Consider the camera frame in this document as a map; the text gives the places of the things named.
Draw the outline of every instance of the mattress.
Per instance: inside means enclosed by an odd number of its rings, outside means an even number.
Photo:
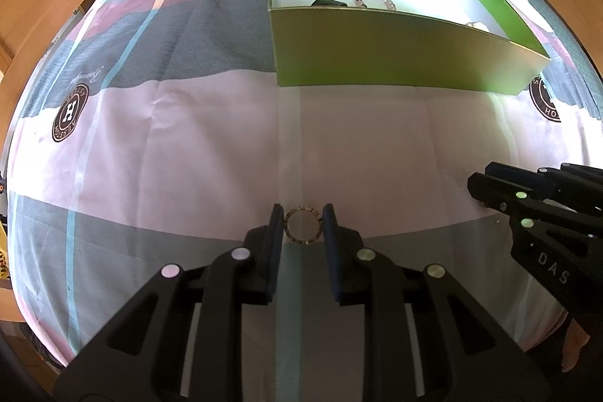
[[[209,264],[278,202],[333,203],[366,245],[442,264],[535,345],[563,309],[466,180],[490,161],[601,167],[601,83],[550,9],[509,2],[552,60],[516,97],[279,88],[267,0],[97,0],[37,76],[9,153],[11,276],[36,336],[67,364],[161,266]],[[332,300],[323,243],[286,240],[275,302],[243,309],[245,400],[360,400],[363,322]]]

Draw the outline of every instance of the yellow object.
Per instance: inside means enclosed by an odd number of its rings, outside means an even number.
[[[0,225],[0,280],[8,278],[8,238]]]

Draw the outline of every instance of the striped bed sheet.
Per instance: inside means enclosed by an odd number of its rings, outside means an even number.
[[[11,276],[36,336],[68,364],[162,265],[209,264],[279,202],[333,203],[397,264],[443,264],[535,345],[563,309],[466,179],[490,161],[603,166],[600,90],[550,13],[509,1],[552,59],[516,97],[279,88],[267,0],[97,0],[38,75],[9,154]],[[284,243],[275,302],[243,310],[245,400],[359,400],[363,321],[332,301],[321,242]]]

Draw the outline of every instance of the metal pin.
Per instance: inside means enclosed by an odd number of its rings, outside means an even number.
[[[180,266],[177,264],[166,264],[161,268],[161,276],[164,278],[176,278],[180,274]]]
[[[376,256],[375,251],[366,247],[358,249],[356,253],[356,257],[361,261],[372,261]]]
[[[431,276],[432,278],[441,278],[446,274],[446,270],[444,269],[444,266],[442,266],[441,264],[430,264],[427,267],[427,274],[429,276]]]
[[[244,261],[249,256],[251,256],[251,251],[246,247],[237,247],[236,249],[232,250],[230,255],[233,259],[236,259],[237,261]]]

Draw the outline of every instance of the bed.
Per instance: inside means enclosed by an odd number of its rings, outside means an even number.
[[[601,82],[560,17],[508,0],[552,60],[517,97],[279,88],[266,1],[97,0],[47,59],[7,163],[11,278],[39,339],[67,364],[162,265],[210,263],[275,202],[334,203],[397,264],[444,265],[523,349],[545,338],[563,309],[465,187],[490,161],[603,166]],[[359,400],[363,309],[332,302],[321,242],[286,242],[281,264],[275,303],[243,311],[245,400]]]

